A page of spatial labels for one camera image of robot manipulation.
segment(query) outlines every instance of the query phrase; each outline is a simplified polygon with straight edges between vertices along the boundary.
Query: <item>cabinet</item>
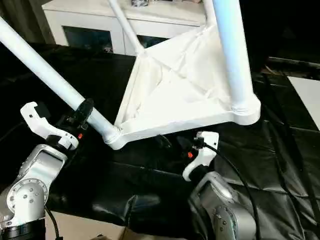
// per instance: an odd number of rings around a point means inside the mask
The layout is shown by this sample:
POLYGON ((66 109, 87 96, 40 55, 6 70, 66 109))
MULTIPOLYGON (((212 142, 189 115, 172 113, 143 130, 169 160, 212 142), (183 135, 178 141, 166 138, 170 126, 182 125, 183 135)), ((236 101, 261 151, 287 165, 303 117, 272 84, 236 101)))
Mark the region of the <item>cabinet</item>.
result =
MULTIPOLYGON (((206 21, 202 3, 160 0, 145 7, 133 7, 131 0, 119 0, 119 4, 145 47, 206 21)), ((42 5, 42 9, 56 44, 135 55, 108 0, 52 0, 42 5)))

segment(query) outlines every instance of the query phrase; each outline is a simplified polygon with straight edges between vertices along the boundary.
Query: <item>white tubular frame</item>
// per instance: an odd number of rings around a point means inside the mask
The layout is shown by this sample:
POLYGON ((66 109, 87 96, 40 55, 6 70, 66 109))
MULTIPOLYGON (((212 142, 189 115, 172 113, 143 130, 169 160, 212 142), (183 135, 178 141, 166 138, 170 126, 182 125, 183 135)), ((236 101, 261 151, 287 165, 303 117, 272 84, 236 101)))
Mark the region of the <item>white tubular frame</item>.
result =
POLYGON ((232 108, 245 112, 255 101, 239 0, 212 0, 226 60, 232 108))
MULTIPOLYGON (((85 100, 1 17, 0 41, 73 110, 76 110, 85 100)), ((125 144, 125 142, 122 144, 118 141, 122 131, 113 126, 95 108, 88 119, 88 123, 102 135, 104 142, 113 149, 120 149, 125 144)))
MULTIPOLYGON (((144 53, 144 47, 140 44, 136 33, 130 26, 117 0, 108 1, 137 54, 144 53)), ((203 1, 207 25, 215 24, 215 21, 218 25, 228 71, 228 82, 232 98, 232 113, 234 114, 233 121, 241 125, 253 124, 260 117, 261 104, 253 92, 239 0, 203 1)), ((80 93, 33 50, 1 17, 0 41, 72 109, 76 110, 85 100, 80 93)), ((212 116, 212 118, 205 119, 202 125, 206 126, 220 123, 220 121, 224 120, 224 116, 220 117, 219 119, 215 119, 214 116, 212 116)), ((112 125, 95 108, 88 122, 102 135, 104 142, 114 150, 122 148, 127 142, 144 138, 144 135, 140 132, 126 133, 122 131, 122 129, 112 125)), ((169 130, 162 129, 162 132, 171 133, 171 129, 173 128, 170 127, 169 130)), ((183 127, 178 125, 174 127, 174 129, 176 132, 189 129, 189 126, 188 124, 183 127)))

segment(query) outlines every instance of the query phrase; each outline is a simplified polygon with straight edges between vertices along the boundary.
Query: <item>white cabinet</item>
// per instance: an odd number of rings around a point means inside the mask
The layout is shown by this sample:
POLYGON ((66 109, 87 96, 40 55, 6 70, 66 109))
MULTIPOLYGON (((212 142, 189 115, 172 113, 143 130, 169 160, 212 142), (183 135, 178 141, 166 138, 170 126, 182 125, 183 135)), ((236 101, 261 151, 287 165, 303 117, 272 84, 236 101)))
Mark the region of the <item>white cabinet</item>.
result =
MULTIPOLYGON (((151 1, 145 7, 133 7, 131 0, 119 0, 119 3, 140 39, 143 39, 142 36, 157 37, 157 42, 161 41, 160 38, 169 39, 205 23, 201 3, 151 1)), ((95 37, 97 35, 104 41, 110 38, 113 53, 135 55, 108 0, 52 0, 42 8, 57 44, 74 46, 72 36, 81 34, 81 31, 89 36, 89 32, 96 31, 96 34, 91 34, 93 44, 99 41, 95 37)))

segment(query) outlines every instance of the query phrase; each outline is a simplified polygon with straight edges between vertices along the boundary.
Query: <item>white fabric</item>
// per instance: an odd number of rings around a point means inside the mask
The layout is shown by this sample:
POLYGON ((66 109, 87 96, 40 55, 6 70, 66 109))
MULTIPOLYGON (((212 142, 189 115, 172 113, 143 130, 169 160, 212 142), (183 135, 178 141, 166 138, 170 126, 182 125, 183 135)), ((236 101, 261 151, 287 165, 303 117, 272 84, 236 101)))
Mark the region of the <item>white fabric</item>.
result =
POLYGON ((137 57, 137 74, 123 118, 145 127, 166 125, 230 109, 225 59, 216 25, 202 26, 149 47, 137 57))

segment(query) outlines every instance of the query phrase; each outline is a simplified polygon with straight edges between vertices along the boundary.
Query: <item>floor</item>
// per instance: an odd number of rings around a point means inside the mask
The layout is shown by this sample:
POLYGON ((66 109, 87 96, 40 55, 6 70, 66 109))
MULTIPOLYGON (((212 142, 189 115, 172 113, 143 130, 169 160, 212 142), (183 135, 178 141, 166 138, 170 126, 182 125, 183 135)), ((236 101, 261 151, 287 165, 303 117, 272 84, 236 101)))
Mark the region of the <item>floor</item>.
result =
MULTIPOLYGON (((83 217, 52 212, 58 224, 59 234, 64 240, 173 240, 161 236, 138 234, 124 226, 96 221, 83 217)), ((54 225, 48 214, 45 217, 46 240, 55 240, 54 225)))

